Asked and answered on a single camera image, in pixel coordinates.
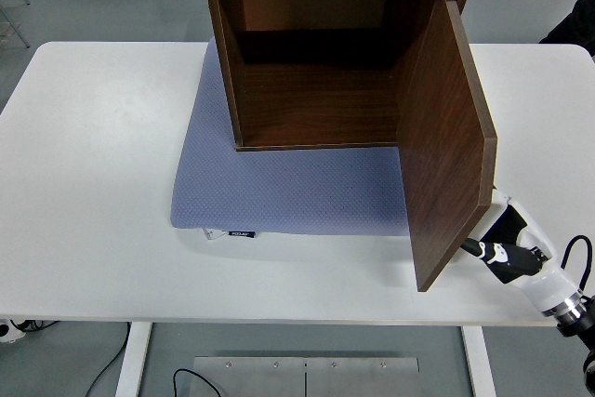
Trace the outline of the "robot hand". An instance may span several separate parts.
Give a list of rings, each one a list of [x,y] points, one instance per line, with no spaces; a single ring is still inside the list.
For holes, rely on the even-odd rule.
[[[520,202],[502,191],[492,190],[488,211],[461,248],[559,324],[573,324],[587,314],[582,290],[562,269],[553,243]]]

